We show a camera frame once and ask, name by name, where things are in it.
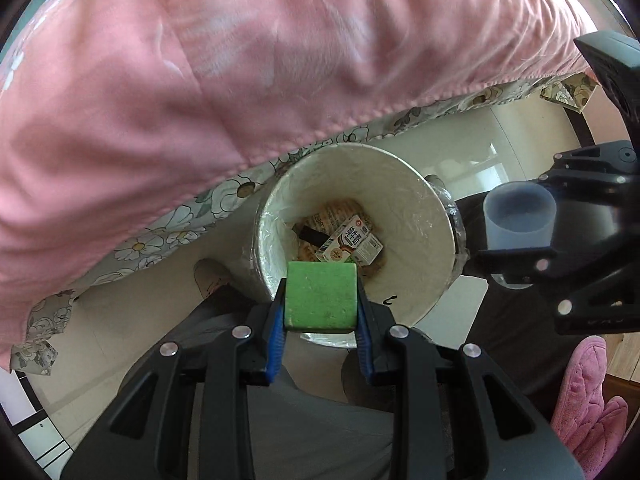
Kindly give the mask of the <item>white trash bin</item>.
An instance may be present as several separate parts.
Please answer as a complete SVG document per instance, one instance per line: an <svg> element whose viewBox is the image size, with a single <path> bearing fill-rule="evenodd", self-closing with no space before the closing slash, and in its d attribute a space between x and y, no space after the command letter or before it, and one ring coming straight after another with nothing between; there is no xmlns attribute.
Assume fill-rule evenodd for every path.
<svg viewBox="0 0 640 480"><path fill-rule="evenodd" d="M291 261L356 264L368 298L405 326L433 309L468 258L439 180L364 144L320 148L280 171L259 195L245 255L267 298Z"/></svg>

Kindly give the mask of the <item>pink quilted slipper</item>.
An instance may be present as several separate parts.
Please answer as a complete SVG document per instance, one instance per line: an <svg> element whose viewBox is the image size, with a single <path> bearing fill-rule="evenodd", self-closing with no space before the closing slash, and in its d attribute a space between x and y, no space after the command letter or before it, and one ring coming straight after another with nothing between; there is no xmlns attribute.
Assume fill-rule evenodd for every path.
<svg viewBox="0 0 640 480"><path fill-rule="evenodd" d="M551 421L587 479L600 474L625 440L628 404L621 396L605 400L607 367L605 340L581 341L567 364Z"/></svg>

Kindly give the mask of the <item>translucent plastic cup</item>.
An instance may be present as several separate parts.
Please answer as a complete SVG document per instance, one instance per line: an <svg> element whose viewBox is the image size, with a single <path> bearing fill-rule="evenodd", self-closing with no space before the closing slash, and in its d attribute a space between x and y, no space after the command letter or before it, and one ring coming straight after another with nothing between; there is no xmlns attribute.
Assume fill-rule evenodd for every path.
<svg viewBox="0 0 640 480"><path fill-rule="evenodd" d="M509 182L497 186L483 203L487 248L511 250L548 247L556 201L542 185Z"/></svg>

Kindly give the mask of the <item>white milk carton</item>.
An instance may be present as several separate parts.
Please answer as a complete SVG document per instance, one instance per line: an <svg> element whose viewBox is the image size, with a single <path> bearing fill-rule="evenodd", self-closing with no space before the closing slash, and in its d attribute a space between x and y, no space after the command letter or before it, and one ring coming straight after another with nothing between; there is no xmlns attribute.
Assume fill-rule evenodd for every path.
<svg viewBox="0 0 640 480"><path fill-rule="evenodd" d="M353 262L370 266L383 251L382 242L359 214L346 220L314 253L322 262Z"/></svg>

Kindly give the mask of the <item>pink floral bed cover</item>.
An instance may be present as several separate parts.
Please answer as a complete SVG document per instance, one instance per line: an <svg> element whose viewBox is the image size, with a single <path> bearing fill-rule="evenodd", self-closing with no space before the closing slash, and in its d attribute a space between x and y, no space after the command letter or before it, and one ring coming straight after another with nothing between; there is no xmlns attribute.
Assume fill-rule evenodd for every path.
<svg viewBox="0 0 640 480"><path fill-rule="evenodd" d="M587 70L578 0L48 0L1 64L1 365L32 310L243 170Z"/></svg>

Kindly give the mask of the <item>printed paper wrapper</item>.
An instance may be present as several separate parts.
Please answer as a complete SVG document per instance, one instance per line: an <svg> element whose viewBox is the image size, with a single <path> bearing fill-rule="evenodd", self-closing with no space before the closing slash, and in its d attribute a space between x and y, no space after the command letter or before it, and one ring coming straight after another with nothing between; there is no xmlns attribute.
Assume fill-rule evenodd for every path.
<svg viewBox="0 0 640 480"><path fill-rule="evenodd" d="M332 200L293 226L299 261L355 263L363 281L370 280L386 263L378 229L356 200Z"/></svg>

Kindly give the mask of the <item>green foam cube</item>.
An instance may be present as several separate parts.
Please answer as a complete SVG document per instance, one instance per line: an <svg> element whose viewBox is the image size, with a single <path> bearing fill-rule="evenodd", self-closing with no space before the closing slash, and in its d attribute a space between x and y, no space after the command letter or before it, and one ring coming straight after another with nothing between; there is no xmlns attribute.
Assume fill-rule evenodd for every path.
<svg viewBox="0 0 640 480"><path fill-rule="evenodd" d="M338 334L356 327L355 263L292 261L284 292L284 326L292 332Z"/></svg>

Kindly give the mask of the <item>black foam roll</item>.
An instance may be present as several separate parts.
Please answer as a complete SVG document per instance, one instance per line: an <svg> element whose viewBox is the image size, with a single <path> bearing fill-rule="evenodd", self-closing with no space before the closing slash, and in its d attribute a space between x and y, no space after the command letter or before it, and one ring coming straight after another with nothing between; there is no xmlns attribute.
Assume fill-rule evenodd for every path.
<svg viewBox="0 0 640 480"><path fill-rule="evenodd" d="M302 226L298 230L297 236L303 242L314 247L321 247L329 239L328 234L317 231L310 226Z"/></svg>

